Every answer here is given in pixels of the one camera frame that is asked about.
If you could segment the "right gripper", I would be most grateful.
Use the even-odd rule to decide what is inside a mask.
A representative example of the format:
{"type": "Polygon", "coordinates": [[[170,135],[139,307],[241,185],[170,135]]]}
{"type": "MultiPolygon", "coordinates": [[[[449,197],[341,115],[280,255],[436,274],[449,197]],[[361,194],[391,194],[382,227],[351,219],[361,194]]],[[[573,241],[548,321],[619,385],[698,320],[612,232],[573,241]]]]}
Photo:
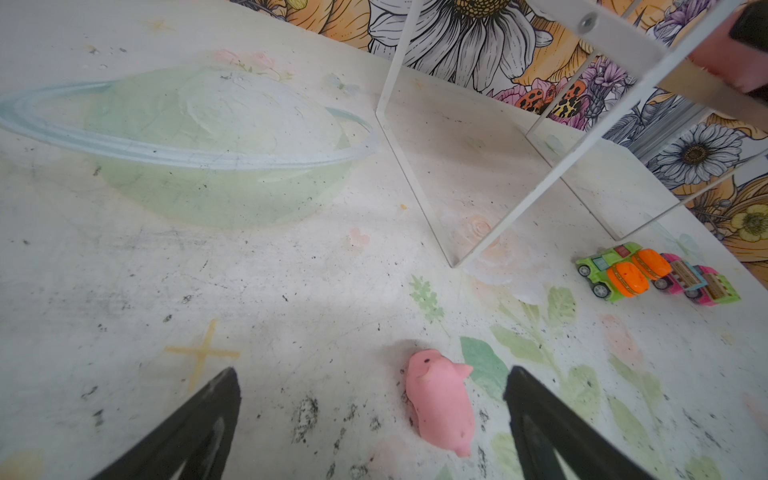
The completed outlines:
{"type": "Polygon", "coordinates": [[[733,85],[751,98],[767,101],[767,2],[749,3],[728,32],[734,44],[733,85]]]}

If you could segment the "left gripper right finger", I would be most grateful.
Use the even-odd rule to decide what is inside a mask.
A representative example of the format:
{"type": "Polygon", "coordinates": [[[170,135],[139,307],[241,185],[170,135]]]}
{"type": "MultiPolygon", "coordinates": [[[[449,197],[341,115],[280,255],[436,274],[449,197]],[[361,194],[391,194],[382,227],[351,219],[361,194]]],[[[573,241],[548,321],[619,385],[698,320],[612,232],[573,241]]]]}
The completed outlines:
{"type": "Polygon", "coordinates": [[[512,368],[504,400],[526,479],[563,479],[563,464],[579,479],[653,479],[525,368],[512,368]]]}

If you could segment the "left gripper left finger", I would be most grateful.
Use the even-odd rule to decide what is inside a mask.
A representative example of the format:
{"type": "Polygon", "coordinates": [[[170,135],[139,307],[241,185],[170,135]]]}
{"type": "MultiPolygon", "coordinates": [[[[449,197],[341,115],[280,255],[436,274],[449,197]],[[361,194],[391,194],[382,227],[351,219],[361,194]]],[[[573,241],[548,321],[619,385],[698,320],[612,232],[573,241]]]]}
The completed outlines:
{"type": "Polygon", "coordinates": [[[220,479],[241,406],[234,368],[223,369],[97,479],[220,479]]]}

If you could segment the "pink pig toy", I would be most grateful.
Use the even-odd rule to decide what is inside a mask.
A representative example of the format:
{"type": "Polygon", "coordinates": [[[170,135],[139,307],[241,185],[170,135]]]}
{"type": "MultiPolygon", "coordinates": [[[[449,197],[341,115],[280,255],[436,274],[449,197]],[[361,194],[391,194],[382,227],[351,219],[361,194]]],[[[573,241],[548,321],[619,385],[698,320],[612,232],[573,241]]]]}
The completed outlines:
{"type": "Polygon", "coordinates": [[[434,349],[413,354],[406,370],[406,395],[420,437],[459,458],[471,456],[476,427],[465,385],[472,373],[472,366],[454,363],[434,349]]]}
{"type": "Polygon", "coordinates": [[[730,37],[745,8],[732,13],[688,58],[741,93],[767,84],[767,53],[730,37]]]}

